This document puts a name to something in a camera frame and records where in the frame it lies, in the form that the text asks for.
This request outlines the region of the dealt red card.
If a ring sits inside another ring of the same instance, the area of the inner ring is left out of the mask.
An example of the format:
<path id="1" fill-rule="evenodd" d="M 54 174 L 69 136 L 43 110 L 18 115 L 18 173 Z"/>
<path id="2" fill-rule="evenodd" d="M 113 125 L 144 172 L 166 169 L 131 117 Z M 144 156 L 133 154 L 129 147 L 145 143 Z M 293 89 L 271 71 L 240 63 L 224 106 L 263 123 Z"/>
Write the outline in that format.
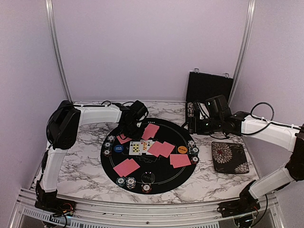
<path id="1" fill-rule="evenodd" d="M 171 154 L 170 164 L 174 168 L 179 168 L 179 167 L 191 165 L 191 162 L 187 154 Z"/>
<path id="2" fill-rule="evenodd" d="M 125 175 L 125 165 L 118 164 L 117 166 L 113 167 L 113 170 L 120 176 L 123 177 Z"/>
<path id="3" fill-rule="evenodd" d="M 125 165 L 124 177 L 126 177 L 127 175 L 131 174 L 132 172 L 140 168 L 140 165 L 134 159 L 126 159 L 121 163 Z"/>
<path id="4" fill-rule="evenodd" d="M 132 140 L 132 138 L 126 137 L 123 133 L 118 135 L 117 139 L 120 142 L 120 144 L 124 144 Z"/>
<path id="5" fill-rule="evenodd" d="M 168 143 L 168 142 L 163 142 L 159 146 L 158 154 L 165 158 L 168 158 L 174 148 L 175 148 L 175 145 Z"/>
<path id="6" fill-rule="evenodd" d="M 161 151 L 162 146 L 163 146 L 163 144 L 161 142 L 155 141 L 148 149 L 148 153 L 158 157 L 161 153 L 160 151 Z"/>

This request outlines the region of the small blue ten chip stack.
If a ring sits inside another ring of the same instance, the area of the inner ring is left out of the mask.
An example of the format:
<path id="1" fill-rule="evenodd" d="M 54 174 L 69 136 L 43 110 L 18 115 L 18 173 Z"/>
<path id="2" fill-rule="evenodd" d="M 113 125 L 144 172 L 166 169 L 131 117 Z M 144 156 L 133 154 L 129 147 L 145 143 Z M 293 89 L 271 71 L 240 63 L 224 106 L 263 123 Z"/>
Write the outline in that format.
<path id="1" fill-rule="evenodd" d="M 109 142 L 114 142 L 115 141 L 115 136 L 113 136 L 113 135 L 109 135 L 108 137 L 107 137 L 107 140 L 109 141 Z"/>

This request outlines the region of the red playing card deck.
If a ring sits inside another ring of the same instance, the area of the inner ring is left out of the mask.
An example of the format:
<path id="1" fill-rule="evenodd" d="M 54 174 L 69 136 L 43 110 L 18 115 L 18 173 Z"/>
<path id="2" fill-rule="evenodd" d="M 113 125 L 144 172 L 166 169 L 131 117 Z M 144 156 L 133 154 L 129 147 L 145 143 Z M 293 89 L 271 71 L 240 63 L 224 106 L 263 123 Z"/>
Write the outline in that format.
<path id="1" fill-rule="evenodd" d="M 158 125 L 149 123 L 148 126 L 144 130 L 144 133 L 142 135 L 142 139 L 143 140 L 148 140 L 150 138 L 153 138 L 156 135 L 159 128 L 160 127 Z"/>

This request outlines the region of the blue small blind button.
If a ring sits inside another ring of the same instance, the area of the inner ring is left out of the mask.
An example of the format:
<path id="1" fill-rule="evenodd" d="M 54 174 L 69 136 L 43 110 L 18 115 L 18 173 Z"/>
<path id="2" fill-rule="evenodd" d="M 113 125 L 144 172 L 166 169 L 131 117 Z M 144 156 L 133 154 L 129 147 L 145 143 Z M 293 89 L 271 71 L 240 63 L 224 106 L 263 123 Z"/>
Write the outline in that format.
<path id="1" fill-rule="evenodd" d="M 121 153 L 121 152 L 123 152 L 124 151 L 124 147 L 122 146 L 122 145 L 116 145 L 115 147 L 114 147 L 114 151 L 115 152 L 117 152 L 117 153 Z"/>

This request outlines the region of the orange big blind button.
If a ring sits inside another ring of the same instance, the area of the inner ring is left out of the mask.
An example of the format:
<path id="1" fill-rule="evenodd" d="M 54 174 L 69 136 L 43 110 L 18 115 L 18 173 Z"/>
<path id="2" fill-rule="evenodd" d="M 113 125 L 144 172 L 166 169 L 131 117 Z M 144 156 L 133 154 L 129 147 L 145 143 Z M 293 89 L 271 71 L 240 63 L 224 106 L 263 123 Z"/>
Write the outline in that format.
<path id="1" fill-rule="evenodd" d="M 186 154 L 188 152 L 188 148 L 186 146 L 179 146 L 177 148 L 178 153 L 180 154 Z"/>

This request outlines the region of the small green fifty chip stack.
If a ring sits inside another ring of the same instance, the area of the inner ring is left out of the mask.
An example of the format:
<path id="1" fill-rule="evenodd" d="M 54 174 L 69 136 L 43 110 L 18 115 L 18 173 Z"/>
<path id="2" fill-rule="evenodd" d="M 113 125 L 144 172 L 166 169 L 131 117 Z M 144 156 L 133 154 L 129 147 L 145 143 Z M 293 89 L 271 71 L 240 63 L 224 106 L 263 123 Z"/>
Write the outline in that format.
<path id="1" fill-rule="evenodd" d="M 106 142 L 106 143 L 104 144 L 104 147 L 105 147 L 106 150 L 110 150 L 111 147 L 112 147 L 112 144 L 111 144 L 110 142 Z"/>

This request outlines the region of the clear round dealer button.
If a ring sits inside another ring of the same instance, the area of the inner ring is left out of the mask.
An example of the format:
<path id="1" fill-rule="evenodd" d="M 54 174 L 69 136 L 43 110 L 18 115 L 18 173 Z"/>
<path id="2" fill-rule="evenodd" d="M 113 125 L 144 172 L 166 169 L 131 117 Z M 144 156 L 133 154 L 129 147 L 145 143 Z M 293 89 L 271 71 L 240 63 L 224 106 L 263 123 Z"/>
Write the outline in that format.
<path id="1" fill-rule="evenodd" d="M 152 172 L 145 172 L 141 176 L 142 183 L 152 184 L 155 182 L 155 175 Z"/>

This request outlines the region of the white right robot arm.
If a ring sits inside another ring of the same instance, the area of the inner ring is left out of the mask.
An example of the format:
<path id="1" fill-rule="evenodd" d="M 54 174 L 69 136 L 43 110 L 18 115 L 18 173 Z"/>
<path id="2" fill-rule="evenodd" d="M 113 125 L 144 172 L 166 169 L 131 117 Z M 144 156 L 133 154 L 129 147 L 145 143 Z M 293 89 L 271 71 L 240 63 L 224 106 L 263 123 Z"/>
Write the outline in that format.
<path id="1" fill-rule="evenodd" d="M 226 101 L 212 98 L 186 104 L 186 122 L 190 133 L 212 135 L 222 132 L 241 136 L 248 147 L 260 179 L 240 193 L 235 208 L 245 213 L 259 198 L 304 179 L 304 128 L 266 119 L 252 111 L 232 113 Z"/>

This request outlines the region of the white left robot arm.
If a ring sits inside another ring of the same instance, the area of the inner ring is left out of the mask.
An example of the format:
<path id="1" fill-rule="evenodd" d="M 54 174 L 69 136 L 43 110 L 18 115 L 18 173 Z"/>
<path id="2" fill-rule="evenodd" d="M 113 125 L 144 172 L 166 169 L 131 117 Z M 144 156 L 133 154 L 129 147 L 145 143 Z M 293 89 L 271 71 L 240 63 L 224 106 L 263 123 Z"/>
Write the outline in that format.
<path id="1" fill-rule="evenodd" d="M 49 211 L 56 211 L 60 201 L 50 192 L 57 191 L 57 178 L 63 158 L 75 144 L 78 128 L 86 124 L 117 123 L 120 132 L 129 138 L 140 138 L 143 128 L 139 126 L 148 115 L 144 103 L 136 100 L 130 106 L 105 101 L 101 104 L 74 104 L 68 100 L 60 103 L 47 124 L 49 149 L 42 176 L 37 185 L 44 191 L 41 203 Z"/>

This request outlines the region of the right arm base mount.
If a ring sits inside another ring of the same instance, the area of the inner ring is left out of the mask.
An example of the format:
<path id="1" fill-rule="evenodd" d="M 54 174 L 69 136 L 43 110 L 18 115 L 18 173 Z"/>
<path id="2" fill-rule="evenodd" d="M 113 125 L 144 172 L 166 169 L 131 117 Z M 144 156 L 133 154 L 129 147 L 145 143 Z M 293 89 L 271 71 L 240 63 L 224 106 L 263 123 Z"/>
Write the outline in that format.
<path id="1" fill-rule="evenodd" d="M 223 218 L 226 218 L 256 211 L 260 208 L 257 199 L 254 199 L 251 196 L 241 196 L 240 199 L 219 203 L 217 212 L 219 212 Z"/>

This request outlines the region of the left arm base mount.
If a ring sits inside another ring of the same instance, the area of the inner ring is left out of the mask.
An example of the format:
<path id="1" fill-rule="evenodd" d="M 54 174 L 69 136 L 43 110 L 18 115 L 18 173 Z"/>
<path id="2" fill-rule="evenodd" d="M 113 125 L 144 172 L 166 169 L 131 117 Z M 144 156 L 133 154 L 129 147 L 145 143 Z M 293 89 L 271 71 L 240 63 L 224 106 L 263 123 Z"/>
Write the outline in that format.
<path id="1" fill-rule="evenodd" d="M 62 212 L 72 215 L 75 211 L 76 202 L 57 197 L 57 190 L 45 192 L 43 189 L 36 189 L 35 207 L 61 215 Z"/>

